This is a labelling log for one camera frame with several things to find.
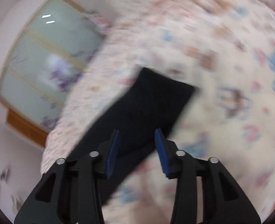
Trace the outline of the black pants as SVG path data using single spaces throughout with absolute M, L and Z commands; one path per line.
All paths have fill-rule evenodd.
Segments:
M 154 133 L 169 136 L 186 104 L 196 92 L 192 85 L 143 68 L 131 88 L 89 128 L 68 156 L 77 160 L 109 140 L 114 130 L 121 146 L 112 177 L 99 182 L 101 204 L 106 204 L 124 179 L 155 150 Z

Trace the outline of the wooden door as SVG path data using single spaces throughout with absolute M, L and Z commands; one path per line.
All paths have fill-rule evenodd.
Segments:
M 45 148 L 48 133 L 30 123 L 13 109 L 8 110 L 6 123 L 35 144 Z

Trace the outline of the frosted glass sliding wardrobe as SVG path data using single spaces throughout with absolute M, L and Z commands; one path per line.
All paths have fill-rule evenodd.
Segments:
M 103 39 L 82 7 L 71 0 L 46 0 L 10 47 L 0 100 L 40 129 L 53 130 Z

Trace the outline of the floral teddy print blanket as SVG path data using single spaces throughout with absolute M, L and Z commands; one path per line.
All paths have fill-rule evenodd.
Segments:
M 265 221 L 275 210 L 275 0 L 111 0 L 120 13 L 48 135 L 46 173 L 111 123 L 217 157 Z

